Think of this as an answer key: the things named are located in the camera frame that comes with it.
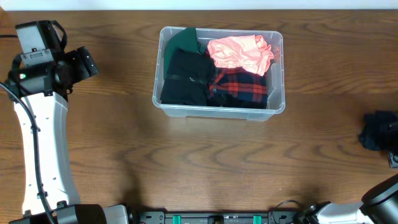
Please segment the dark teal garment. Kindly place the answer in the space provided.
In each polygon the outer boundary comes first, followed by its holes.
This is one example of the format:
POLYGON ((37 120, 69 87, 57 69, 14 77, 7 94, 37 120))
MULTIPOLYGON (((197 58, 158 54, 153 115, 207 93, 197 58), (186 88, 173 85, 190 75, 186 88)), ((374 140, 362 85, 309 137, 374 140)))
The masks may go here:
POLYGON ((376 111, 364 115, 364 128, 358 136, 361 145, 372 151, 386 151, 387 125, 397 121, 397 113, 376 111))

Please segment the black garment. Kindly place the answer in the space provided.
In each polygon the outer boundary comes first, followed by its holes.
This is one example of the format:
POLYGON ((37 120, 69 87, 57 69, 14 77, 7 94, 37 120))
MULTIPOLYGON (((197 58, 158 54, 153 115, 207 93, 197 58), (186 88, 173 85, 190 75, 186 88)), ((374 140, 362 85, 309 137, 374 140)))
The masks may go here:
POLYGON ((215 74, 211 58, 176 50, 167 70, 160 100, 163 104, 206 106, 210 79, 215 74))

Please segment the dark green garment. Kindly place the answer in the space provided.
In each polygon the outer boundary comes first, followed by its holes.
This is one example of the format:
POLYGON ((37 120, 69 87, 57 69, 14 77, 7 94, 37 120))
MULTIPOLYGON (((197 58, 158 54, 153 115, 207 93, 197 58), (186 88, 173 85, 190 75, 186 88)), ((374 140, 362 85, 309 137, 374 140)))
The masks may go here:
POLYGON ((168 40, 164 50, 164 78, 167 76, 172 56, 176 50, 204 54, 205 47, 198 42, 196 28, 187 27, 168 40))

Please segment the pink garment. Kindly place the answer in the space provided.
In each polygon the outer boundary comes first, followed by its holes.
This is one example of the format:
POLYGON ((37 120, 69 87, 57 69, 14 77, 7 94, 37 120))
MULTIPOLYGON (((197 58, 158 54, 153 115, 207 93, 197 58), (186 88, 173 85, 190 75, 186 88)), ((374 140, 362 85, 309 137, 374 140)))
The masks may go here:
POLYGON ((226 37, 209 41, 207 50, 218 68, 243 68, 263 76, 274 58, 272 46, 261 35, 226 37))

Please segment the red navy plaid shirt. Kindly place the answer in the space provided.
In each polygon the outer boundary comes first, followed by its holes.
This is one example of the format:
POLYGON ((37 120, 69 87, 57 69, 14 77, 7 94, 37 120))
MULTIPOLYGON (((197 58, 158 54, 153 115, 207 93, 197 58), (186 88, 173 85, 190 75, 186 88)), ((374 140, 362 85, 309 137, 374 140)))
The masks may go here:
POLYGON ((267 108, 266 78, 243 68, 217 68, 209 82, 208 106, 267 108))

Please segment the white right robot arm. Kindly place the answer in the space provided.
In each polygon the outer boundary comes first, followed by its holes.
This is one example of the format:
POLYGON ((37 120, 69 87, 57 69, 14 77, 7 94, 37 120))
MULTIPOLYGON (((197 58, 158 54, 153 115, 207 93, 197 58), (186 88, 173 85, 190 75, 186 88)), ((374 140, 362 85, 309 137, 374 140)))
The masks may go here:
POLYGON ((397 224, 397 175, 366 192, 358 203, 312 205, 298 218, 309 224, 397 224))

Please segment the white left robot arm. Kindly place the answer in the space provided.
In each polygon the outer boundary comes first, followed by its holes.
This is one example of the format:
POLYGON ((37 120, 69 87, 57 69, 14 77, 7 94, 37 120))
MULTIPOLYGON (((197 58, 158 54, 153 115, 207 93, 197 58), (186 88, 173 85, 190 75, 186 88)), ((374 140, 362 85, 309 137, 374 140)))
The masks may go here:
POLYGON ((73 85, 98 74, 86 47, 21 68, 1 84, 14 103, 24 147, 23 217, 16 223, 129 223, 124 205, 82 204, 70 168, 66 120, 73 85))

